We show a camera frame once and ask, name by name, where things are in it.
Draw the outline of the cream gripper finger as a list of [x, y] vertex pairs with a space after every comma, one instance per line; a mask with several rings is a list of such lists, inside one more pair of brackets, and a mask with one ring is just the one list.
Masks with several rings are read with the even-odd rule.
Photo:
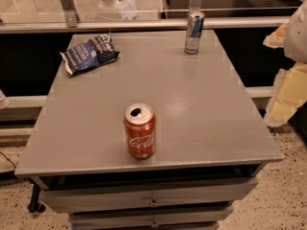
[[297, 62], [290, 70], [280, 69], [275, 76], [264, 122], [268, 127], [281, 127], [306, 102], [307, 64]]
[[283, 48], [287, 27], [288, 24], [284, 23], [280, 27], [278, 27], [274, 32], [267, 35], [263, 41], [263, 45], [270, 48]]

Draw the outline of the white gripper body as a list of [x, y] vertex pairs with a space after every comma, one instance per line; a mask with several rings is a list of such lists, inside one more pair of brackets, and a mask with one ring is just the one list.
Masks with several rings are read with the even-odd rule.
[[307, 1], [291, 16], [284, 37], [284, 55], [307, 63]]

